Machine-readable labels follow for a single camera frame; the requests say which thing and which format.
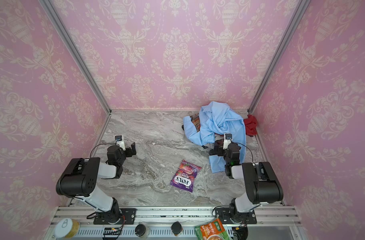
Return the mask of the light blue shirt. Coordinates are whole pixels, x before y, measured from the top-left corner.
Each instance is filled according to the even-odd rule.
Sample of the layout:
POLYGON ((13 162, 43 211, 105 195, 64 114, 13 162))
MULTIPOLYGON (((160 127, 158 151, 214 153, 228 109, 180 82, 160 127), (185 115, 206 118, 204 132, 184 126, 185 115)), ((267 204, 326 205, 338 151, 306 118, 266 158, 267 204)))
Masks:
POLYGON ((203 106, 198 114, 200 129, 197 130, 193 118, 183 118, 185 136, 192 143, 205 146, 215 143, 216 135, 231 134, 232 142, 240 147, 240 162, 243 163, 246 155, 246 131, 243 117, 230 108, 228 104, 211 102, 203 106))

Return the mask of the plaid flannel cloth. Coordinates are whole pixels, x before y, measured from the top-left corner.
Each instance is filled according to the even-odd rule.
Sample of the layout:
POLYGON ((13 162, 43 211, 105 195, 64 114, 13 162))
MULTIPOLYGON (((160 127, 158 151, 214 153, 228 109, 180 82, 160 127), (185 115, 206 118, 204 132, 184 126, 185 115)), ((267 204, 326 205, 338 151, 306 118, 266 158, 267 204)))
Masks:
POLYGON ((200 119, 199 119, 199 114, 194 114, 192 116, 190 116, 191 118, 191 122, 193 123, 193 125, 196 128, 196 131, 199 132, 200 131, 200 119))

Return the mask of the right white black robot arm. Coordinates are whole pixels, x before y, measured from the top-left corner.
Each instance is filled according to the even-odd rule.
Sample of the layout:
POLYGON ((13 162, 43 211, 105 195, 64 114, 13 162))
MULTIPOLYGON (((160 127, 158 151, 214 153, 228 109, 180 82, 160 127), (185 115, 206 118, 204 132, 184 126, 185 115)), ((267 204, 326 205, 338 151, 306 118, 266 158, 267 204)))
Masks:
POLYGON ((283 188, 269 162, 241 163, 241 147, 234 142, 226 147, 215 143, 209 155, 224 159, 224 172, 230 179, 244 181, 244 193, 229 207, 215 210, 223 224, 256 224, 256 208, 283 200, 283 188))

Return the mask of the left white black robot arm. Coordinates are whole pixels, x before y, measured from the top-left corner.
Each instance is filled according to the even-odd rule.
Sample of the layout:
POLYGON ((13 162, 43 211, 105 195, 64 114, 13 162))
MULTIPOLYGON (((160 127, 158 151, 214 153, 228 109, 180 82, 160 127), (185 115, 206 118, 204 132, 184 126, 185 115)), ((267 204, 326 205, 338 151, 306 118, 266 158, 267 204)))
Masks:
POLYGON ((107 148, 107 161, 98 157, 88 159, 73 158, 60 176, 56 184, 56 192, 60 196, 76 199, 94 209, 87 219, 95 225, 132 225, 136 209, 119 207, 118 201, 97 186, 97 180, 119 179, 123 172, 123 164, 127 158, 136 155, 136 144, 129 148, 123 142, 107 148))

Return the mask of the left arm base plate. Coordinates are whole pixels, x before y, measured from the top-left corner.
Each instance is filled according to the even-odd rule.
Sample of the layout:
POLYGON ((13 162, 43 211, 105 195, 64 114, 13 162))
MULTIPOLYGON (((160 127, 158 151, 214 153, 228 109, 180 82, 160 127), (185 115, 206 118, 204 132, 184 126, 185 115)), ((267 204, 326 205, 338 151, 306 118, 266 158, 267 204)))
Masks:
POLYGON ((117 213, 95 213, 94 225, 133 225, 136 217, 136 208, 120 209, 117 213))

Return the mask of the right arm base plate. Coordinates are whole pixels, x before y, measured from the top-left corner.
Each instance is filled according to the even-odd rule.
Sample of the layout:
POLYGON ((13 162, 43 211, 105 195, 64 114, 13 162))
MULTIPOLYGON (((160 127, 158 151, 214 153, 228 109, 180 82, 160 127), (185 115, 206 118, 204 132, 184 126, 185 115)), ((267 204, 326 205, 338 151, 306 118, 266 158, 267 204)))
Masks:
POLYGON ((249 213, 239 213, 236 210, 230 208, 215 207, 212 210, 212 215, 215 218, 219 218, 223 225, 236 224, 236 225, 251 225, 257 224, 257 219, 254 211, 249 213))

